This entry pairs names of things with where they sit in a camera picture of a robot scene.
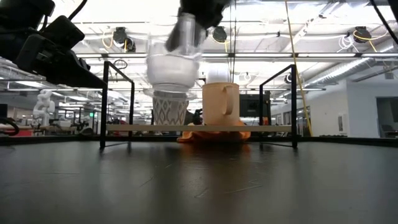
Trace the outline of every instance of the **white patterned cup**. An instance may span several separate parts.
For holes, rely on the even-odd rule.
[[[155,91],[152,99],[154,104],[154,121],[156,125],[183,125],[188,108],[185,94]]]

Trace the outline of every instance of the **black metal frame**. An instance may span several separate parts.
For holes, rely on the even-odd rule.
[[[111,62],[104,62],[104,77],[103,81],[106,83],[106,86],[102,90],[102,107],[101,107],[101,134],[99,137],[99,149],[102,152],[106,147],[106,122],[107,119],[107,107],[108,107],[108,80],[109,80],[109,68],[115,70],[119,75],[121,75],[126,81],[131,83],[131,95],[130,95],[130,112],[129,112],[129,124],[132,124],[133,114],[134,114],[134,91],[135,84],[134,82],[126,76],[120,69],[118,69]],[[132,137],[132,131],[129,131],[129,141]]]
[[[289,65],[288,67],[284,68],[283,70],[281,70],[280,72],[276,73],[275,75],[273,75],[272,77],[270,77],[268,80],[266,80],[265,82],[261,83],[260,85],[260,102],[259,102],[259,120],[260,120],[260,125],[263,125],[264,122],[262,120],[262,111],[264,110],[263,108],[263,101],[264,101],[264,85],[269,83],[270,81],[272,81],[274,78],[278,77],[279,75],[285,73],[286,71],[291,70],[292,72],[292,87],[291,87],[291,91],[292,91],[292,145],[291,147],[293,147],[294,149],[297,148],[297,66],[296,65]],[[268,125],[271,125],[271,113],[268,114]]]

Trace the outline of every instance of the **ceiling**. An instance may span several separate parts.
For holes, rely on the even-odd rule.
[[[81,2],[80,0],[53,0],[56,3],[55,11],[49,22],[59,15],[69,15]],[[348,1],[350,3],[332,4],[327,1],[290,1],[289,14],[292,23],[292,34],[294,38],[294,49],[296,52],[308,53],[335,53],[335,52],[365,52],[371,49],[369,43],[357,44],[342,49],[341,41],[348,32],[352,33],[357,26],[366,26],[373,37],[381,37],[374,41],[377,45],[389,40],[385,28],[365,0]],[[111,43],[110,34],[116,27],[126,27],[127,33],[136,43],[136,52],[145,53],[147,46],[147,35],[156,32],[164,38],[173,28],[176,21],[176,13],[179,0],[89,0],[83,10],[73,19],[75,25],[86,35],[84,41],[77,44],[73,50],[76,54],[107,54],[120,53],[123,49],[113,45],[110,48],[104,46]],[[379,7],[382,14],[389,21],[393,30],[398,26],[389,6]],[[205,53],[225,52],[291,52],[289,38],[289,26],[283,1],[237,1],[236,10],[233,6],[227,8],[223,13],[223,21],[220,26],[225,28],[228,34],[229,44],[219,44],[211,37],[207,38],[202,45]],[[161,23],[167,26],[155,26]],[[136,88],[150,88],[146,79],[146,64],[144,58],[124,58],[128,67],[123,69],[129,78],[134,80]],[[87,63],[91,65],[91,71],[102,77],[103,61],[99,58],[88,58]],[[316,60],[302,59],[297,63],[298,72],[303,81],[311,80],[322,71],[344,62],[342,58],[329,58]],[[203,77],[208,73],[211,63],[228,63],[227,58],[205,58],[200,64],[200,73]],[[276,74],[286,66],[293,63],[292,58],[279,60],[263,58],[237,58],[234,64],[234,82],[241,88],[258,88],[258,86],[269,77]],[[369,68],[365,74],[374,69]],[[120,78],[113,74],[110,79]],[[200,82],[195,85],[200,96]],[[270,87],[284,86],[284,78],[276,78],[268,83]],[[110,82],[110,88],[130,88],[130,83],[118,80]],[[118,91],[124,97],[129,98],[130,91]],[[274,96],[280,95],[281,91],[273,91]],[[80,93],[91,100],[100,101],[94,93]],[[151,103],[151,99],[141,91],[135,94],[135,102]],[[199,108],[200,104],[190,103],[190,110]]]

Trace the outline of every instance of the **wooden shelf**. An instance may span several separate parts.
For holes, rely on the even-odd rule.
[[[240,132],[292,132],[291,126],[174,126],[107,124],[108,131],[240,131]]]

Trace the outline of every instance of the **orange cloth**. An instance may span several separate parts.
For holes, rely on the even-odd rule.
[[[244,126],[239,121],[237,126]],[[201,141],[245,141],[250,138],[250,132],[204,132],[204,131],[184,131],[182,137],[177,139],[179,143],[201,142]]]

